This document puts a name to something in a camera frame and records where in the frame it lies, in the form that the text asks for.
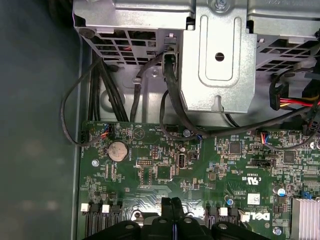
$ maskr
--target motherboard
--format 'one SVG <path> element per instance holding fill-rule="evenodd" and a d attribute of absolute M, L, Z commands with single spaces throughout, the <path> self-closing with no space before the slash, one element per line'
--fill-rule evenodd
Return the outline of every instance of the motherboard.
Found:
<path fill-rule="evenodd" d="M 317 138 L 296 150 L 273 151 L 262 144 L 258 130 L 177 141 L 158 124 L 86 121 L 81 140 L 106 129 L 100 141 L 81 149 L 79 240 L 119 221 L 142 224 L 146 216 L 161 213 L 162 197 L 180 198 L 185 214 L 208 228 L 229 221 L 269 239 L 288 240 L 293 201 L 320 195 Z M 166 129 L 178 137 L 188 131 L 177 125 Z M 264 131 L 276 147 L 306 139 L 295 130 Z"/>

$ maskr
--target aluminum heatsink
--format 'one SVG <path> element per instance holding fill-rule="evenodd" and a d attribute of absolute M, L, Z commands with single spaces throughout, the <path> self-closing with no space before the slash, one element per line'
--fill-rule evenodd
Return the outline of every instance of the aluminum heatsink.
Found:
<path fill-rule="evenodd" d="M 320 240 L 320 202 L 293 199 L 291 237 L 294 240 Z"/>

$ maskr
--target cable connector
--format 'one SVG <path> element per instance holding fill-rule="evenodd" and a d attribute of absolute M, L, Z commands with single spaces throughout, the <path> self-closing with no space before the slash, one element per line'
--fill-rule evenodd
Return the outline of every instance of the cable connector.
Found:
<path fill-rule="evenodd" d="M 307 136 L 312 135 L 314 132 L 318 132 L 318 135 L 320 135 L 320 111 L 313 114 L 313 118 L 307 127 Z"/>
<path fill-rule="evenodd" d="M 278 111 L 280 109 L 280 98 L 288 98 L 289 97 L 289 84 L 281 84 L 278 87 L 269 88 L 269 100 L 270 107 L 273 110 Z"/>

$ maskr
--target green circuit board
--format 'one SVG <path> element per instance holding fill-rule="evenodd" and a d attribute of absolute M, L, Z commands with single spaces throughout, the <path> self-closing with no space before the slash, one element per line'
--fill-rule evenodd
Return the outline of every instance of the green circuit board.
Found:
<path fill-rule="evenodd" d="M 263 146 L 257 131 L 180 142 L 166 137 L 157 124 L 97 121 L 83 123 L 82 140 L 101 135 L 107 124 L 107 137 L 81 149 L 78 239 L 117 221 L 137 220 L 137 211 L 160 213 L 162 197 L 179 197 L 184 212 L 203 219 L 208 227 L 218 219 L 210 212 L 236 208 L 237 223 L 267 238 L 286 240 L 291 233 L 292 198 L 320 194 L 316 147 L 275 152 Z M 167 130 L 182 136 L 185 128 L 167 126 Z M 294 130 L 267 133 L 268 142 L 279 147 L 306 139 Z M 126 147 L 123 160 L 111 159 L 114 142 Z M 278 189 L 285 190 L 284 196 Z M 81 210 L 88 203 L 114 209 L 108 216 L 88 218 Z M 273 234 L 275 227 L 281 235 Z"/>

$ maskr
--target heatsink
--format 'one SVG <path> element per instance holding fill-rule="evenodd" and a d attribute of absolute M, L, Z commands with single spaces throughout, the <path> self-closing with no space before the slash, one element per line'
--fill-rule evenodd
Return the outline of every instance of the heatsink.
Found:
<path fill-rule="evenodd" d="M 320 240 L 320 202 L 293 199 L 291 237 L 294 240 Z"/>

